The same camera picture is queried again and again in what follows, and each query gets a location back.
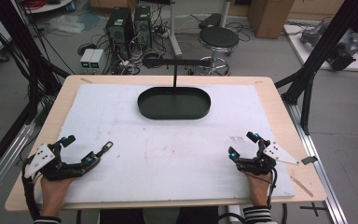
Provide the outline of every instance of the chair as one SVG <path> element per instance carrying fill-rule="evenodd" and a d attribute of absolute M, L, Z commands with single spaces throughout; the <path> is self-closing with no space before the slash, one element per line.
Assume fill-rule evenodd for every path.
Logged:
<path fill-rule="evenodd" d="M 218 52 L 231 53 L 238 46 L 240 39 L 238 35 L 227 28 L 213 26 L 206 27 L 200 31 L 199 42 L 206 49 L 212 51 L 212 56 L 201 58 L 203 61 L 211 61 L 211 66 L 199 66 L 197 72 L 202 76 L 216 73 L 219 76 L 229 76 L 231 73 L 228 63 L 217 57 Z"/>

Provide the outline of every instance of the computer tower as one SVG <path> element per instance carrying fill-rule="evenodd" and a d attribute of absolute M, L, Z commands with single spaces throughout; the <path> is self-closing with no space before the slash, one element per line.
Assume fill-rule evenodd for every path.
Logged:
<path fill-rule="evenodd" d="M 150 6 L 138 6 L 135 8 L 133 23 L 137 36 L 136 40 L 141 49 L 152 48 L 152 27 L 150 20 Z"/>
<path fill-rule="evenodd" d="M 113 46 L 114 56 L 122 60 L 131 58 L 130 42 L 134 38 L 131 9 L 129 7 L 114 7 L 105 26 L 109 42 Z"/>

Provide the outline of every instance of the white board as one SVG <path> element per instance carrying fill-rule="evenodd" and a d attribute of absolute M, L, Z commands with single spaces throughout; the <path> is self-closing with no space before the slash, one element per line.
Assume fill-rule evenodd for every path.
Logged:
<path fill-rule="evenodd" d="M 247 132 L 273 136 L 253 86 L 199 86 L 208 92 L 209 114 L 195 120 L 152 120 L 137 106 L 151 86 L 85 84 L 62 126 L 60 138 L 76 141 L 62 160 L 79 162 L 107 142 L 113 147 L 96 168 L 76 180 L 68 203 L 150 202 L 248 198 L 244 174 L 229 158 L 234 147 L 253 158 L 257 145 Z M 275 197 L 294 196 L 290 178 L 278 162 Z"/>
<path fill-rule="evenodd" d="M 304 64 L 304 62 L 308 59 L 310 56 L 310 53 L 313 51 L 313 47 L 310 45 L 310 43 L 303 44 L 301 43 L 301 35 L 303 28 L 295 25 L 284 25 L 284 30 L 287 34 L 296 34 L 297 35 L 289 35 L 290 43 L 292 44 L 293 48 L 296 51 L 296 55 L 298 56 L 298 59 L 301 61 L 301 64 Z M 358 71 L 358 54 L 354 54 L 352 56 L 354 59 L 356 59 L 355 62 L 351 63 L 344 69 L 344 71 Z M 324 62 L 322 64 L 321 69 L 326 70 L 333 70 L 329 63 Z"/>

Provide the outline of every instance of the round stool seat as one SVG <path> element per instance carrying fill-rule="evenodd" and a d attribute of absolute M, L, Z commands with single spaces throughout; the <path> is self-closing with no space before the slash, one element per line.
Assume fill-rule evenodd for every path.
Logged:
<path fill-rule="evenodd" d="M 202 29 L 199 40 L 204 47 L 218 51 L 232 51 L 240 41 L 233 31 L 219 26 Z"/>

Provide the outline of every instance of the sleeve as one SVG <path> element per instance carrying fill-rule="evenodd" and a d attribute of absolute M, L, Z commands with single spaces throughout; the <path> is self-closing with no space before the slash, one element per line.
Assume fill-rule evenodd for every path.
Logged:
<path fill-rule="evenodd" d="M 60 224 L 61 220 L 58 217 L 39 217 L 34 221 L 34 224 Z"/>
<path fill-rule="evenodd" d="M 246 224 L 277 224 L 271 220 L 267 206 L 255 206 L 243 209 Z"/>

